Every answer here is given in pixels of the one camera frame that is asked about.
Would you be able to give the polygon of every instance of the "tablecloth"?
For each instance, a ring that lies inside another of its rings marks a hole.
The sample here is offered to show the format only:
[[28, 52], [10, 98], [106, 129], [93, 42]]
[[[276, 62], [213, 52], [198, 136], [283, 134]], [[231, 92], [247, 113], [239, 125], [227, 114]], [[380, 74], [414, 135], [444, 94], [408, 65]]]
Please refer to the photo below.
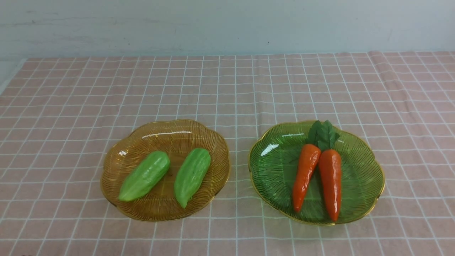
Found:
[[[0, 97], [3, 256], [451, 256], [455, 53], [28, 59]], [[194, 119], [226, 138], [232, 172], [183, 220], [128, 219], [103, 197], [103, 156], [138, 126]], [[330, 120], [384, 169], [375, 209], [315, 227], [261, 201], [255, 141], [282, 122]]]

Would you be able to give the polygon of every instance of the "green leaf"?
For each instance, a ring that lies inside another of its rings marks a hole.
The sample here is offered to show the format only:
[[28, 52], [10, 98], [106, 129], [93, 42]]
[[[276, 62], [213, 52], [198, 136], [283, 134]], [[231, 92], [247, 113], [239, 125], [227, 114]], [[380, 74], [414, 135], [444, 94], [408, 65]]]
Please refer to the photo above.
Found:
[[317, 132], [318, 147], [321, 151], [334, 148], [335, 142], [338, 140], [339, 136], [340, 135], [335, 132], [332, 123], [329, 120], [326, 120], [324, 123], [321, 123], [320, 129]]
[[310, 130], [308, 131], [307, 141], [308, 144], [313, 144], [317, 146], [317, 139], [318, 139], [318, 130], [322, 126], [321, 121], [317, 120], [313, 123]]
[[321, 150], [321, 151], [325, 151], [327, 149], [330, 149], [330, 144], [325, 142], [325, 141], [322, 141], [322, 140], [319, 140], [318, 141], [318, 148]]

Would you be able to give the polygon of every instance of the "carrot leaves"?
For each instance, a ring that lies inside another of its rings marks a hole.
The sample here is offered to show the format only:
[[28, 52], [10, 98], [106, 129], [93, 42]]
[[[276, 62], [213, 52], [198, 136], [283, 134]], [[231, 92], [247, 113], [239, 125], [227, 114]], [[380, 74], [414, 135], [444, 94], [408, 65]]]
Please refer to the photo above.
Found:
[[321, 123], [316, 135], [317, 146], [321, 151], [334, 148], [335, 142], [338, 140], [340, 135], [336, 133], [333, 125], [329, 120]]

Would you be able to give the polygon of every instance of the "amber glass plate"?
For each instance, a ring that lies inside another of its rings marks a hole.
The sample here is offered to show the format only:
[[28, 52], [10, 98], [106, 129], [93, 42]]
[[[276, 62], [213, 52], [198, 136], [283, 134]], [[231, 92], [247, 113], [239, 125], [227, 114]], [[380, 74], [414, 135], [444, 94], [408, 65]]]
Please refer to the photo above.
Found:
[[[174, 197], [174, 181], [183, 161], [194, 148], [209, 151], [212, 162], [200, 189], [185, 209]], [[163, 179], [144, 197], [118, 200], [123, 180], [152, 151], [167, 152], [171, 166]], [[229, 149], [224, 138], [193, 120], [145, 124], [115, 144], [104, 160], [101, 190], [126, 216], [142, 221], [176, 220], [190, 216], [205, 206], [223, 188], [230, 172]]]
[[256, 192], [273, 208], [296, 221], [311, 225], [335, 225], [366, 216], [384, 190], [385, 177], [370, 147], [359, 137], [340, 134], [335, 150], [342, 158], [342, 201], [334, 223], [326, 211], [321, 178], [316, 168], [300, 213], [292, 207], [292, 187], [298, 157], [314, 121], [282, 123], [270, 128], [250, 151], [248, 167]]

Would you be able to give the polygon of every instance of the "wall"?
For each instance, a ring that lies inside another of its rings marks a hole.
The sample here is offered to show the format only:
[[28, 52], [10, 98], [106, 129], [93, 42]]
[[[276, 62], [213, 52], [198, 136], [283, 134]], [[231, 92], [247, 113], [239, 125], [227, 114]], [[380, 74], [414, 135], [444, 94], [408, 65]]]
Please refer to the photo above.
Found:
[[3, 0], [0, 60], [455, 50], [454, 0]]

